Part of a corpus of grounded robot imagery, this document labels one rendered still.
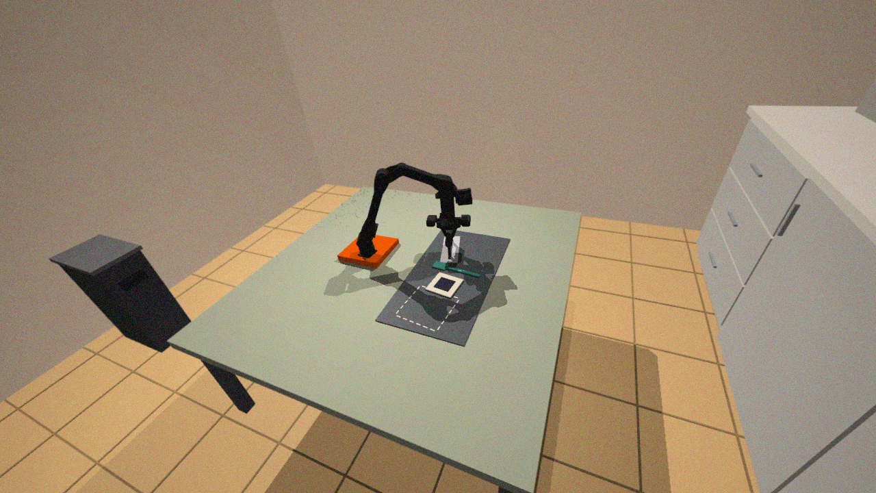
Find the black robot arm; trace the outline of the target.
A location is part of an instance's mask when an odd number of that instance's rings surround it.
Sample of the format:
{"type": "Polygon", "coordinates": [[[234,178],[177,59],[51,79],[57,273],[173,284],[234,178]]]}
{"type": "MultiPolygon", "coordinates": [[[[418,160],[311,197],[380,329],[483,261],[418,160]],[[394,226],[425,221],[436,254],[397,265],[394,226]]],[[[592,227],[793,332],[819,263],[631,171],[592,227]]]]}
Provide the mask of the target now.
{"type": "MultiPolygon", "coordinates": [[[[454,197],[456,197],[458,205],[472,205],[472,189],[461,188],[457,190],[456,185],[452,182],[452,178],[448,175],[428,173],[404,163],[381,168],[376,171],[374,194],[370,203],[368,218],[364,221],[362,231],[359,233],[359,238],[357,238],[356,244],[359,247],[359,256],[361,257],[370,258],[376,252],[372,241],[376,236],[376,229],[378,229],[378,223],[375,223],[376,213],[378,213],[379,206],[381,206],[381,199],[386,188],[390,182],[397,180],[399,177],[408,177],[425,182],[425,184],[436,188],[438,192],[436,192],[435,198],[440,199],[442,209],[453,208],[454,197]]],[[[457,225],[456,216],[453,217],[451,214],[440,213],[440,223],[442,231],[452,230],[457,225]]]]}

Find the tan square tile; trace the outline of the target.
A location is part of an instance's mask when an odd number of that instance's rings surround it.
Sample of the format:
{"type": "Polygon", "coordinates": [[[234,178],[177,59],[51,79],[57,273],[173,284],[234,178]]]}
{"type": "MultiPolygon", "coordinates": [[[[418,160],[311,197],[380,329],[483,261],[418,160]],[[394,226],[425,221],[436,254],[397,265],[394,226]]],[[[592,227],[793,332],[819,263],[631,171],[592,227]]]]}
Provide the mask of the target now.
{"type": "Polygon", "coordinates": [[[426,290],[436,294],[442,294],[451,299],[457,288],[463,283],[463,279],[451,277],[444,273],[438,273],[434,280],[426,287],[426,290]]]}

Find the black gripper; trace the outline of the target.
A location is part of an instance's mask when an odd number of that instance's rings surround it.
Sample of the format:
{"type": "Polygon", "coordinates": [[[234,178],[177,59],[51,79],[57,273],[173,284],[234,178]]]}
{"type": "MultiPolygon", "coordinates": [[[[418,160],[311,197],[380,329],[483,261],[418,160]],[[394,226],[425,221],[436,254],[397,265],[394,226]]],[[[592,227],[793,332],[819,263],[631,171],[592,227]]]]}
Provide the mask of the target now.
{"type": "MultiPolygon", "coordinates": [[[[441,208],[441,213],[447,214],[447,215],[451,214],[453,217],[456,216],[456,213],[454,213],[454,207],[451,209],[442,209],[441,208]]],[[[472,216],[470,216],[469,214],[464,214],[464,215],[462,215],[462,218],[460,216],[457,216],[456,220],[457,220],[457,225],[453,229],[453,237],[454,237],[454,235],[456,235],[456,229],[460,228],[461,225],[462,225],[462,227],[470,227],[470,222],[472,221],[472,216]]],[[[427,227],[434,227],[435,223],[436,223],[436,228],[441,229],[440,218],[437,218],[436,215],[428,215],[428,220],[426,221],[426,226],[427,227]]],[[[446,237],[446,231],[442,231],[442,233],[446,237]]]]}

